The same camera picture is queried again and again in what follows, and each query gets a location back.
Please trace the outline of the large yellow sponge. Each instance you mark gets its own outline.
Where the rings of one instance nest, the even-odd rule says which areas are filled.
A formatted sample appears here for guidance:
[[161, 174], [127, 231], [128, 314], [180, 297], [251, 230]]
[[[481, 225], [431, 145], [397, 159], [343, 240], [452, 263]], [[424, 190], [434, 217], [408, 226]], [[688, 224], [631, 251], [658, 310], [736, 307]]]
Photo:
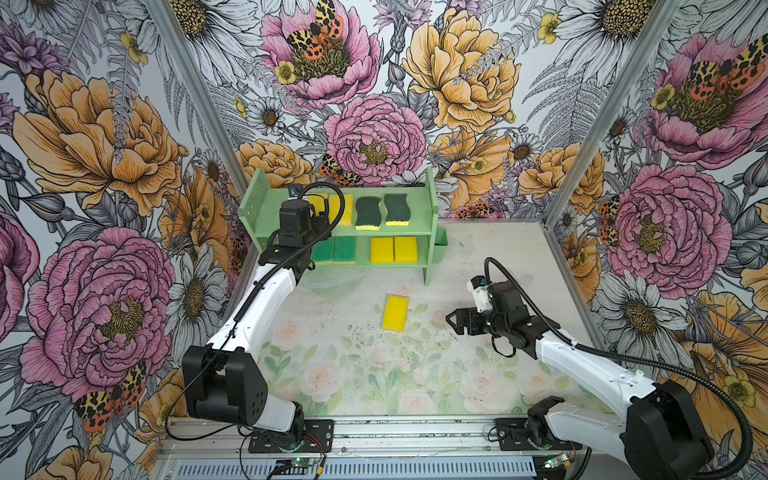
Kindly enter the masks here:
[[408, 313], [409, 300], [399, 295], [388, 295], [382, 317], [381, 327], [384, 330], [403, 332]]
[[310, 192], [306, 195], [306, 199], [312, 206], [315, 216], [328, 217], [330, 202], [326, 193]]
[[330, 193], [328, 195], [329, 221], [333, 223], [335, 219], [340, 216], [340, 220], [337, 223], [338, 226], [346, 227], [352, 223], [352, 214], [354, 208], [354, 196], [352, 194], [345, 193], [343, 195], [344, 205], [341, 205], [341, 199], [336, 193]]

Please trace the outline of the light green scrub sponge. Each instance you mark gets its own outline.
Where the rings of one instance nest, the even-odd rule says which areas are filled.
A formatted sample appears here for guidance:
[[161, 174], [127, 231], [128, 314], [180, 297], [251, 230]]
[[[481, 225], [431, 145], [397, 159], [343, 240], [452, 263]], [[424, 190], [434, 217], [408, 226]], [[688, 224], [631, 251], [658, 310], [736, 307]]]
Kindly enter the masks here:
[[332, 262], [334, 264], [355, 264], [356, 263], [357, 240], [352, 236], [336, 237], [334, 239], [334, 252]]

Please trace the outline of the small yellow sponge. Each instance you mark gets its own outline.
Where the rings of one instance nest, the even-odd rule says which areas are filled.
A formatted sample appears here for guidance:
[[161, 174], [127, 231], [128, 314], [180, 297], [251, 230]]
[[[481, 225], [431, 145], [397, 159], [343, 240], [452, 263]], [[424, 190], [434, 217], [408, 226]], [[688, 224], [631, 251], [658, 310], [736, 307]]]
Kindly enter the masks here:
[[370, 241], [370, 262], [391, 264], [394, 262], [394, 238], [372, 237]]

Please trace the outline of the dark green scrub sponge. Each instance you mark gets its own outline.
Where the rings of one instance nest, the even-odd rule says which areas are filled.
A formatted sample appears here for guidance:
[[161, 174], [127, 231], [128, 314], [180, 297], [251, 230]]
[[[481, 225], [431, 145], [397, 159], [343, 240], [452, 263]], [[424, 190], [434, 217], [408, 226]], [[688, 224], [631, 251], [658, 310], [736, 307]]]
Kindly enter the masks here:
[[411, 219], [411, 210], [406, 194], [386, 194], [384, 196], [386, 209], [386, 226], [408, 226]]

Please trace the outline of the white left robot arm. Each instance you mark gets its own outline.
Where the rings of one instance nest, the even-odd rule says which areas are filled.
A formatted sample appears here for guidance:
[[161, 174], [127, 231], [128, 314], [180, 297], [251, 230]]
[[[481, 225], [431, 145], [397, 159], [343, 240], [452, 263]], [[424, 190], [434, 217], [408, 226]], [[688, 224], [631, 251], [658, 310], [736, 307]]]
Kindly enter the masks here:
[[312, 247], [329, 237], [327, 216], [316, 215], [308, 201], [282, 203], [279, 229], [270, 236], [245, 297], [206, 345], [192, 346], [183, 356], [189, 416], [302, 436], [301, 406], [269, 392], [257, 360], [278, 311], [313, 266]]

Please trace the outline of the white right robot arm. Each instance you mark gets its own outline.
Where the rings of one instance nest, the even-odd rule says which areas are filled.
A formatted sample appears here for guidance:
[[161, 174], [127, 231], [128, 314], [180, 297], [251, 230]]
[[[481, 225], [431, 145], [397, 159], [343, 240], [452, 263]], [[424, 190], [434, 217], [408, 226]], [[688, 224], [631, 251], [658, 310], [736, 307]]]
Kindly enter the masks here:
[[466, 286], [473, 306], [446, 317], [456, 334], [504, 338], [514, 352], [565, 374], [609, 409], [586, 411], [549, 396], [528, 409], [524, 428], [508, 432], [507, 440], [537, 449], [589, 447], [623, 461], [642, 479], [690, 479], [713, 460], [714, 448], [682, 386], [662, 385], [641, 370], [585, 352], [558, 324], [531, 315], [510, 282], [476, 276]]

